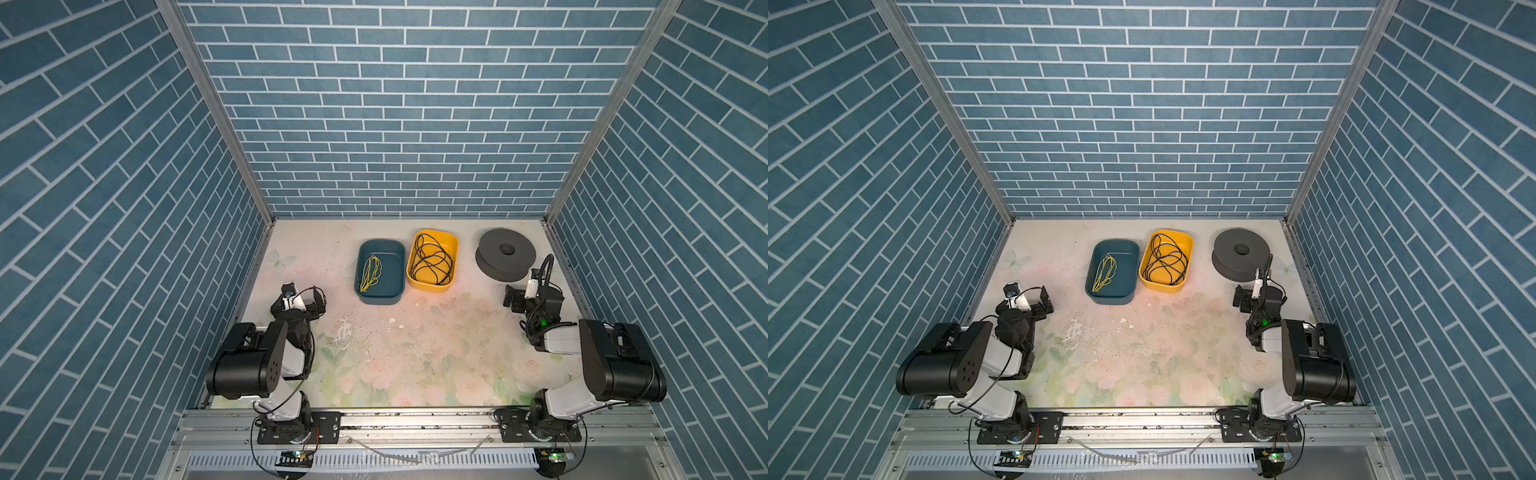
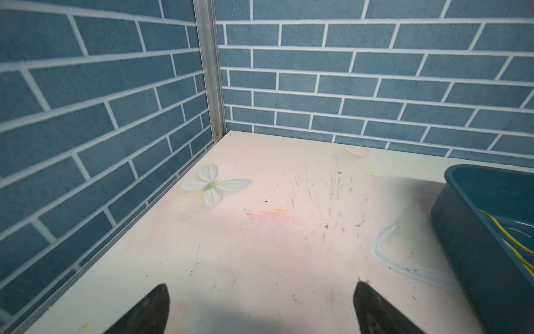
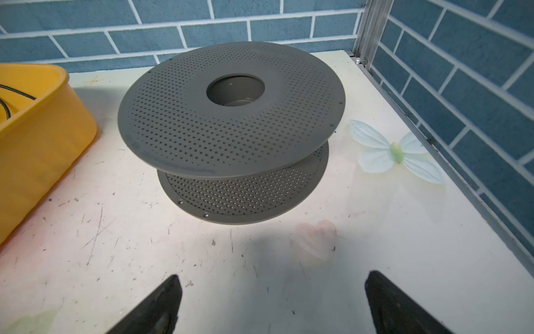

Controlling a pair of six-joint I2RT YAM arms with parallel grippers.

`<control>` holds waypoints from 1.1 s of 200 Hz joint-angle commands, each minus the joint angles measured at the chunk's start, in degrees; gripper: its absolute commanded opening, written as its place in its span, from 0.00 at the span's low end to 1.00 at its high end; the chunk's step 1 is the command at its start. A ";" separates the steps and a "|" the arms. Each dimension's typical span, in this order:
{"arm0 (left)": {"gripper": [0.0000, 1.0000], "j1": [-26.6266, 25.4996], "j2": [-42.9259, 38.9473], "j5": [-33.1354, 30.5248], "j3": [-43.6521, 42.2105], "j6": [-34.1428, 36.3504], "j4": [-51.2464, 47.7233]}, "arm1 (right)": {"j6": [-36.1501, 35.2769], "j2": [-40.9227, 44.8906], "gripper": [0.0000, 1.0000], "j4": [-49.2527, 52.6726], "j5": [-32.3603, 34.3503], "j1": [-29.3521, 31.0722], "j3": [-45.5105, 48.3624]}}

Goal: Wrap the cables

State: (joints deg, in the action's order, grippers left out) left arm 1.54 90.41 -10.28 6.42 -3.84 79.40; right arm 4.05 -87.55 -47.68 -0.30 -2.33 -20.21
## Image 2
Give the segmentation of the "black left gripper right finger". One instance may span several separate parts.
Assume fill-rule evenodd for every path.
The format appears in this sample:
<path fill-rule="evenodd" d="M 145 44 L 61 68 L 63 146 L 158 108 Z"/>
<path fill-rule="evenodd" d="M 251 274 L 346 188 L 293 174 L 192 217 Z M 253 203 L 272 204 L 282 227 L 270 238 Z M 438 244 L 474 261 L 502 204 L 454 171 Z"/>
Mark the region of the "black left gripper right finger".
<path fill-rule="evenodd" d="M 424 334 L 418 326 L 364 281 L 359 281 L 356 285 L 353 304 L 361 333 Z"/>

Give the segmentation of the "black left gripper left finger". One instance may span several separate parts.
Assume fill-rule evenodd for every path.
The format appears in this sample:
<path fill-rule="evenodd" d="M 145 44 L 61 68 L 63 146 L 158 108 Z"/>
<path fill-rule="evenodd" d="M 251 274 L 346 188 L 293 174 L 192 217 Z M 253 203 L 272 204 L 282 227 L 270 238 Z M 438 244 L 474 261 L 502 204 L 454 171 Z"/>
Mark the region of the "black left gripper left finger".
<path fill-rule="evenodd" d="M 166 284 L 157 285 L 104 333 L 163 334 L 169 311 L 168 287 Z"/>

